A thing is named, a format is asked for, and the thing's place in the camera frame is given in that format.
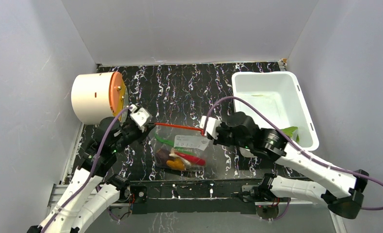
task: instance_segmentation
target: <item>gray floor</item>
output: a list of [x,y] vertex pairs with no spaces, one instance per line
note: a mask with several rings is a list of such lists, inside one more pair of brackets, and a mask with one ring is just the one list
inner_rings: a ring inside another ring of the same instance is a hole
[[132,215],[118,225],[103,213],[87,233],[334,233],[329,210],[294,204],[282,219],[268,223],[240,213],[158,213]]

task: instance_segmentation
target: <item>white cylinder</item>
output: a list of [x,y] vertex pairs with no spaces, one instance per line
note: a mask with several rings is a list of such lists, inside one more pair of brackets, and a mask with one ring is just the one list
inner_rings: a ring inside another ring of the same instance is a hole
[[71,91],[73,111],[84,124],[99,124],[123,108],[125,91],[119,72],[81,74]]

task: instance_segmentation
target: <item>red chili pepper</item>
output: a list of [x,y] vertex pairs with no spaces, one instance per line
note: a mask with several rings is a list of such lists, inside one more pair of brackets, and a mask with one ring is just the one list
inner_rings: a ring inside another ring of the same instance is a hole
[[195,156],[192,156],[189,154],[183,154],[180,152],[175,152],[175,154],[177,154],[178,156],[182,157],[183,159],[189,161],[190,163],[197,164],[199,166],[205,166],[206,165],[206,161],[204,159],[199,158],[199,157],[195,157]]

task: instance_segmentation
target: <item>white label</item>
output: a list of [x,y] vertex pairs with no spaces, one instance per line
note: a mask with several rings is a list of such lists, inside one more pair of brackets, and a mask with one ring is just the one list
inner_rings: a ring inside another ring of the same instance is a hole
[[208,146],[208,141],[207,138],[199,136],[176,135],[175,148],[183,147],[205,150]]

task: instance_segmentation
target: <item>marble tabletop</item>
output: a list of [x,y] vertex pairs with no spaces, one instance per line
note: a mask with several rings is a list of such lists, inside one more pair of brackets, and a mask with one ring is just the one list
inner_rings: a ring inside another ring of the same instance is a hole
[[[128,88],[129,103],[144,107],[153,122],[197,127],[201,116],[218,99],[233,95],[231,77],[235,72],[280,71],[277,62],[187,64],[161,66],[99,67],[97,72],[119,71]],[[215,108],[215,116],[234,111],[231,101]],[[91,138],[96,126],[85,125],[80,142]],[[81,151],[76,154],[77,161]],[[199,172],[180,172],[156,167],[150,139],[143,145],[133,143],[117,154],[117,162],[108,176],[119,174],[131,181],[187,179],[262,178],[265,173],[285,177],[302,176],[288,167],[270,161],[242,157],[235,147],[220,145],[207,149],[207,167]]]

